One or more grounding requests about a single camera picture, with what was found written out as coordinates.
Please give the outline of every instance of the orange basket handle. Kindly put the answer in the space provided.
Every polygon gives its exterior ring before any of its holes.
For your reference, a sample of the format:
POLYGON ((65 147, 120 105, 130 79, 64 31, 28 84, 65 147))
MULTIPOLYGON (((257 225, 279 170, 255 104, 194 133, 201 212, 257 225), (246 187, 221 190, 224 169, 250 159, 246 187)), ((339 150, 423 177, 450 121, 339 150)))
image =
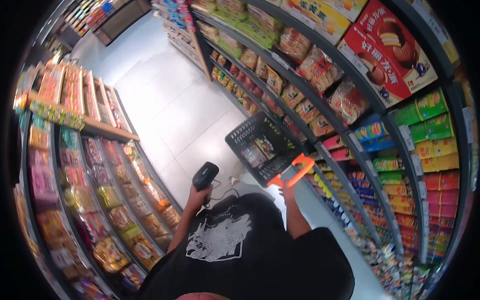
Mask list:
MULTIPOLYGON (((302 153, 292 161, 292 166, 296 164, 301 164, 301 163, 307 163, 307 165, 303 169, 301 169, 297 174, 295 174, 295 176, 293 176, 292 179, 288 181, 288 187, 293 186, 295 183, 297 183, 297 181, 299 181, 303 176, 305 176, 308 170, 313 168, 313 165, 315 165, 315 160, 310 157, 306 157, 302 153)), ((270 180, 267 186, 271 186, 272 184, 278 185, 279 187, 283 188, 283 181, 280 179, 280 174, 278 174, 277 176, 275 176, 275 178, 270 180)))

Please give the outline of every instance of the yellow box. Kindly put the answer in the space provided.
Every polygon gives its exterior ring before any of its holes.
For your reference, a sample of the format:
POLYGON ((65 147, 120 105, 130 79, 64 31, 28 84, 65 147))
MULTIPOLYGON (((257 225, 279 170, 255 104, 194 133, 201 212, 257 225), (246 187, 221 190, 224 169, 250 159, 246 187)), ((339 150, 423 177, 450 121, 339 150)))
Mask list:
POLYGON ((285 0, 280 6, 336 45, 351 22, 320 0, 285 0))
POLYGON ((328 6, 355 22, 367 0, 322 0, 328 6))

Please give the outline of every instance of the gray tile floor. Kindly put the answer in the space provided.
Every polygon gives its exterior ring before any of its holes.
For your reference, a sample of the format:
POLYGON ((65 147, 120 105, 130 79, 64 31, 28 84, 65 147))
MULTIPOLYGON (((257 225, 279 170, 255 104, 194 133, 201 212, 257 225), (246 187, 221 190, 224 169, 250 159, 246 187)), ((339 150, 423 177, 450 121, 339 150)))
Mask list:
MULTIPOLYGON (((115 86, 148 158, 179 204, 185 206, 192 177, 205 161, 220 168, 216 179, 222 185, 212 196, 217 198, 228 188, 228 177, 238 160, 224 138, 245 117, 217 85, 208 82, 203 72, 169 44, 161 25, 149 13, 108 47, 87 33, 72 57, 115 86)), ((294 173, 290 168, 285 176, 294 173)), ((363 257, 316 196, 303 182, 295 189, 300 210, 312 228, 329 227, 348 258, 356 281, 352 299, 388 299, 363 257)), ((285 221, 283 198, 274 187, 268 192, 285 221)))

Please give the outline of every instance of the black plastic basket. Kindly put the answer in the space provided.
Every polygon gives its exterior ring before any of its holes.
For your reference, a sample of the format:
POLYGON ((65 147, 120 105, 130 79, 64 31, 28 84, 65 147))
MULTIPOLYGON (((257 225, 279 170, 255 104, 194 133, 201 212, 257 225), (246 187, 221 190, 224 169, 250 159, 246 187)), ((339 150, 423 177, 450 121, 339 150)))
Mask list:
POLYGON ((267 114, 259 112, 230 132, 225 137, 225 142, 263 187, 271 184, 282 186, 280 174, 290 164, 308 162, 310 166, 305 172, 299 172, 296 176, 298 178, 289 182, 289 186, 292 186, 307 170, 313 167, 315 161, 304 157, 300 145, 294 140, 290 140, 289 136, 290 133, 282 132, 267 114), (256 157, 259 157, 261 153, 264 158, 252 164, 252 161, 249 161, 244 154, 253 151, 255 151, 256 157))

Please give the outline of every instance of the chocolate pie box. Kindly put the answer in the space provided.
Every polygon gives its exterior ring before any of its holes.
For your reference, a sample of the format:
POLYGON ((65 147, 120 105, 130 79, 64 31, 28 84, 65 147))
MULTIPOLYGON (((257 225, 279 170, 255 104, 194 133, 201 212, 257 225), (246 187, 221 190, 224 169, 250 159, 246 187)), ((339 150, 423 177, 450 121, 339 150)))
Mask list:
POLYGON ((358 25, 350 27, 338 49, 378 91, 386 108, 412 95, 397 64, 358 25))
POLYGON ((378 0, 369 1, 357 20, 357 27, 391 58, 410 92, 437 79, 429 59, 412 34, 378 0))

